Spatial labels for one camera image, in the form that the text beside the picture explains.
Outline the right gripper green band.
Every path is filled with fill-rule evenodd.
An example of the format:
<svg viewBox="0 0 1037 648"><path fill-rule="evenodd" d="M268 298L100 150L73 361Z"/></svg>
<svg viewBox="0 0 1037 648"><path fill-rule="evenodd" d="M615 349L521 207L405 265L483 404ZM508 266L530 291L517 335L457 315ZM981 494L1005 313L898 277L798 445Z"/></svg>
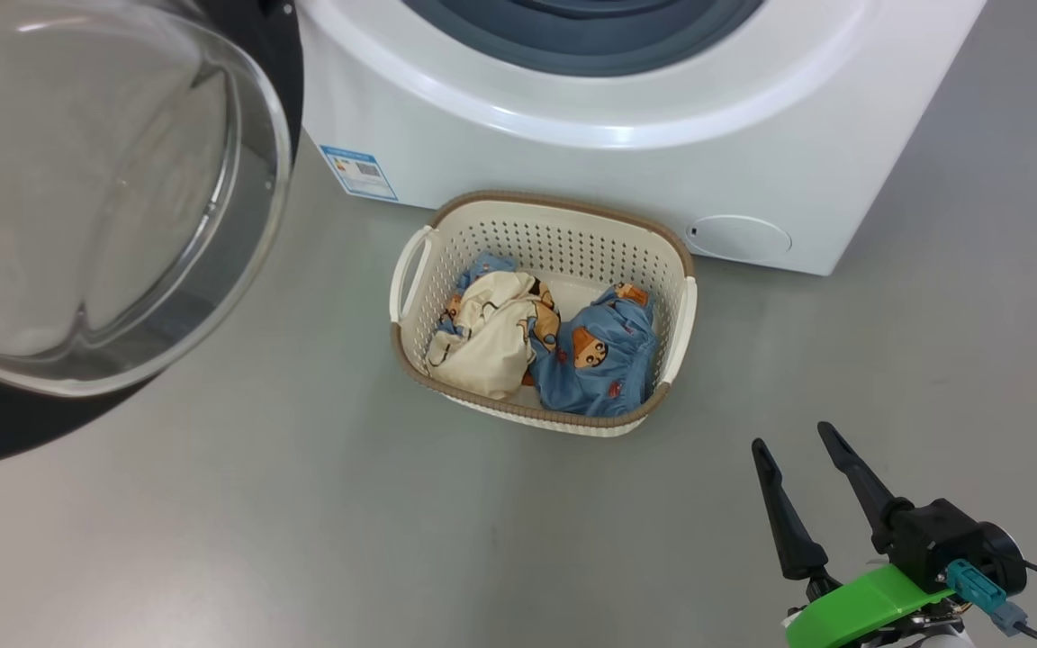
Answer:
<svg viewBox="0 0 1037 648"><path fill-rule="evenodd" d="M853 451L847 439L826 421L817 424L832 463L847 477L861 512L869 522L876 551L889 551L896 542L893 517L913 511L908 498L898 497ZM789 647L972 647L974 641L958 630L958 616L938 622L922 608L942 602L951 595L943 571L914 582L896 565L881 565L846 585L838 585L826 573L828 557L812 540L789 496L783 475L764 440L752 442L762 504L770 525L772 540L782 577L804 580L810 602L783 620L783 637Z"/></svg>

